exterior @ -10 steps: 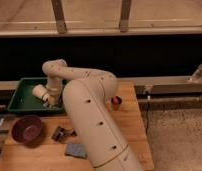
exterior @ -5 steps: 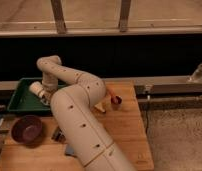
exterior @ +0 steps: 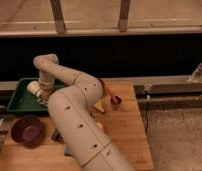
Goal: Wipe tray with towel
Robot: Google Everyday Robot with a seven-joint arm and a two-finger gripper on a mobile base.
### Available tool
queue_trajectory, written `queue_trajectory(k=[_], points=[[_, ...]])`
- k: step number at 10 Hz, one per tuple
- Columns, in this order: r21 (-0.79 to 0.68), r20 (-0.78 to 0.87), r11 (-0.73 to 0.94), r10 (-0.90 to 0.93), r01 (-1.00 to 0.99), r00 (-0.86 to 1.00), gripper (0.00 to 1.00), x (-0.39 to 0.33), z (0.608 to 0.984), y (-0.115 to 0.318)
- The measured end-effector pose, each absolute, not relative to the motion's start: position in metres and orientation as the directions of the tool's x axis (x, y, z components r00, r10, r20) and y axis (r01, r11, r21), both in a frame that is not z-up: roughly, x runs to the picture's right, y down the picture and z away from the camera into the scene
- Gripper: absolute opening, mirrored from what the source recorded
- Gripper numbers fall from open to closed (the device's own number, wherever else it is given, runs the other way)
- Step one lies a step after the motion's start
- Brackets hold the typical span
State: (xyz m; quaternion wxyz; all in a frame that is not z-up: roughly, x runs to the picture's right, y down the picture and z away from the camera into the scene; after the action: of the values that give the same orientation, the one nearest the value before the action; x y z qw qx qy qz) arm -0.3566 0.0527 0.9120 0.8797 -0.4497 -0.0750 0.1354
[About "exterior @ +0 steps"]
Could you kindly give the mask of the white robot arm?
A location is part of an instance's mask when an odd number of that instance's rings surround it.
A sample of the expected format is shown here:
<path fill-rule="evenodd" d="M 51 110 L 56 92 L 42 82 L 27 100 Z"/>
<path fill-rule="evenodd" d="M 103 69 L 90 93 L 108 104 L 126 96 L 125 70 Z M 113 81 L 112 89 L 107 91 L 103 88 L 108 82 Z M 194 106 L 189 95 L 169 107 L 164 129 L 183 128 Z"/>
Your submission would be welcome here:
<path fill-rule="evenodd" d="M 103 95 L 102 81 L 90 74 L 61 66 L 55 54 L 36 56 L 38 97 L 59 134 L 83 171 L 134 171 L 111 139 L 88 112 Z"/>

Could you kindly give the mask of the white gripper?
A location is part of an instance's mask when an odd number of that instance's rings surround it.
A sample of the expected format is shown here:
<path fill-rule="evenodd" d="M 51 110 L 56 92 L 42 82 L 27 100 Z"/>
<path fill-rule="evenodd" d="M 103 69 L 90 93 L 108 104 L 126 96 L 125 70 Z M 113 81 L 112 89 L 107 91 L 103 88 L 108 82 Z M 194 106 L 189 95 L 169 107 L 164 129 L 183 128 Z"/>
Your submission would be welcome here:
<path fill-rule="evenodd" d="M 54 79 L 50 80 L 33 80 L 27 85 L 27 91 L 43 100 L 48 100 L 54 91 Z"/>

